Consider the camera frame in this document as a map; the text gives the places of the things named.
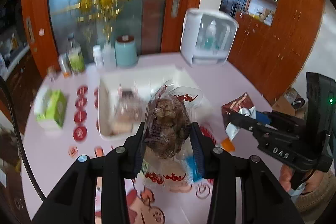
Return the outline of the person right hand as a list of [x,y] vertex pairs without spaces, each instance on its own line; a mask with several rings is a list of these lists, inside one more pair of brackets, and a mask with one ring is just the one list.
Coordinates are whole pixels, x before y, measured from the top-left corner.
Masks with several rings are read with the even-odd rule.
[[[292,175],[293,175],[292,169],[287,165],[283,164],[280,169],[279,182],[286,192],[289,192],[291,190],[290,180]],[[323,172],[319,170],[315,171],[313,175],[309,178],[309,180],[306,181],[305,189],[302,191],[302,194],[310,193],[316,190],[319,187],[319,184],[321,183],[323,176],[324,176]]]

